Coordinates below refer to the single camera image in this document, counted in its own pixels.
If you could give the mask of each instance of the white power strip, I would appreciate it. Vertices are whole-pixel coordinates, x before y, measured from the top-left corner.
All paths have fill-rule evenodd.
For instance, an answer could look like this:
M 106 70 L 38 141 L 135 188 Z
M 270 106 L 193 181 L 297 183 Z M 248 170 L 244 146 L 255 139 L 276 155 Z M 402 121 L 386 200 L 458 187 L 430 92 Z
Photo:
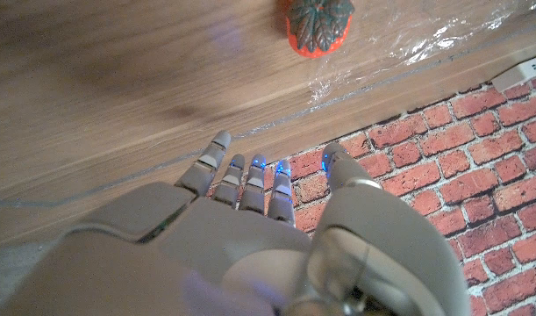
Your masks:
M 523 61 L 517 66 L 505 71 L 501 75 L 492 79 L 496 90 L 502 92 L 515 85 L 525 83 L 536 77 L 536 57 Z

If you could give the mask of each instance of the wooden floor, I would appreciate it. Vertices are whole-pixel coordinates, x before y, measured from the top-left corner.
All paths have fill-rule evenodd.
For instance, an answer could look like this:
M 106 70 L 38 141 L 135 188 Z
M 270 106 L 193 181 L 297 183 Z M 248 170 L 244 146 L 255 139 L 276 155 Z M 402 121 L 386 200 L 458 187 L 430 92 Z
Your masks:
M 412 64 L 386 55 L 409 40 L 402 30 L 433 34 L 437 24 L 416 22 L 480 20 L 497 4 L 354 4 L 342 49 L 308 60 L 289 47 L 282 1 L 0 3 L 0 245 L 55 236 L 134 187 L 172 183 L 220 129 L 236 135 L 229 154 L 272 162 L 536 55 L 528 2 Z M 333 83 L 321 98 L 317 82 Z

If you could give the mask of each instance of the blue led light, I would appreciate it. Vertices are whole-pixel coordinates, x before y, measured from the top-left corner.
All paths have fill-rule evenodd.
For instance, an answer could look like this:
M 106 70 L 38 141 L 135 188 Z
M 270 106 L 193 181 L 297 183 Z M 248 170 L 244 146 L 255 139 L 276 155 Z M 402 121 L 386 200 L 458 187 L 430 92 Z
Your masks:
M 284 173 L 285 175 L 287 176 L 291 176 L 291 168 L 289 169 L 284 169 L 283 168 L 283 165 L 281 163 L 279 163 L 277 165 L 277 170 L 275 171 L 275 173 Z

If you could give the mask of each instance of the fingertip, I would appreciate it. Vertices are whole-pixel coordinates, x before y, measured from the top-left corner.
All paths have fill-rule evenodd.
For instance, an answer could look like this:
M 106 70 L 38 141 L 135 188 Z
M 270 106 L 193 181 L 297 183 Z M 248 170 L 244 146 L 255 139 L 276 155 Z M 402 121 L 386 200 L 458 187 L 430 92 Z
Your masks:
M 266 168 L 266 157 L 263 154 L 255 154 L 251 165 L 264 170 Z
M 236 154 L 232 157 L 231 166 L 238 169 L 243 169 L 245 164 L 244 156 L 242 154 Z
M 291 164 L 286 160 L 282 160 L 279 163 L 277 163 L 277 168 L 275 169 L 275 175 L 277 176 L 278 173 L 283 173 L 291 177 Z
M 347 151 L 340 144 L 335 142 L 328 144 L 326 148 L 324 148 L 324 151 L 322 152 L 322 170 L 324 170 L 325 172 L 328 171 L 332 155 L 338 152 L 346 153 Z
M 228 148 L 229 144 L 231 143 L 231 134 L 229 134 L 227 131 L 220 131 L 215 135 L 215 138 L 213 138 L 212 142 L 224 147 Z

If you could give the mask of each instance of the brick wallpaper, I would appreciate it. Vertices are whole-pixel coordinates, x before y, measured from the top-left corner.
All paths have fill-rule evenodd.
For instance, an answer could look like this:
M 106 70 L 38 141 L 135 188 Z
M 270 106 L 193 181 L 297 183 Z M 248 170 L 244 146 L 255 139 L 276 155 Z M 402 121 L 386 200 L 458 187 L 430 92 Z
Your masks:
M 334 141 L 446 236 L 474 315 L 536 315 L 536 79 L 504 94 L 485 83 Z M 307 233 L 330 197 L 322 148 L 287 158 Z

